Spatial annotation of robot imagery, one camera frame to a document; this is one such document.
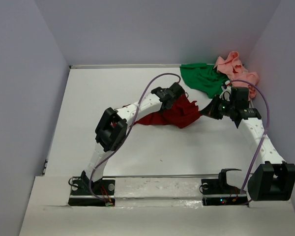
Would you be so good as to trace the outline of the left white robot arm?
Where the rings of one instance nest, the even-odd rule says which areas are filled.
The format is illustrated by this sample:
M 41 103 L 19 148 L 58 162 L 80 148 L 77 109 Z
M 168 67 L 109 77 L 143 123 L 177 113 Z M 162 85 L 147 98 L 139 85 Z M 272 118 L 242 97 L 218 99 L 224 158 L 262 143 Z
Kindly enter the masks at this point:
M 91 194 L 100 185 L 108 159 L 122 146 L 136 120 L 154 112 L 171 109 L 184 89 L 179 83 L 169 88 L 157 87 L 151 92 L 144 90 L 137 102 L 122 108 L 107 108 L 95 129 L 95 146 L 88 166 L 81 173 L 81 180 Z

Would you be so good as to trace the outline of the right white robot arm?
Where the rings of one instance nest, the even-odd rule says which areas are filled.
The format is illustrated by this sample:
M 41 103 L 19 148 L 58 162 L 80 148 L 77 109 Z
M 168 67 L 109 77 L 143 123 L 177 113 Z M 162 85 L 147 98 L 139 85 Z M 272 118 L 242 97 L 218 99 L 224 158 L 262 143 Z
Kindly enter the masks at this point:
M 224 84 L 222 93 L 200 111 L 213 119 L 229 117 L 253 153 L 248 168 L 222 169 L 219 183 L 237 187 L 253 201 L 288 201 L 295 184 L 295 164 L 277 152 L 267 135 L 269 124 L 264 125 L 259 111 L 249 104 L 248 88 Z

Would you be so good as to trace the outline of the red t-shirt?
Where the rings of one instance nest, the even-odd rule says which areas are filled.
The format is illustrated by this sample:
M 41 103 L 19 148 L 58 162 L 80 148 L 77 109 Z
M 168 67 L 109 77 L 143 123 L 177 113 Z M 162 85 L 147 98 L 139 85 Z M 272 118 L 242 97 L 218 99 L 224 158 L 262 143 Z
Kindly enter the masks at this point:
M 171 109 L 164 112 L 154 112 L 138 119 L 135 124 L 141 125 L 173 125 L 185 128 L 201 117 L 197 101 L 189 101 L 183 94 L 174 102 Z

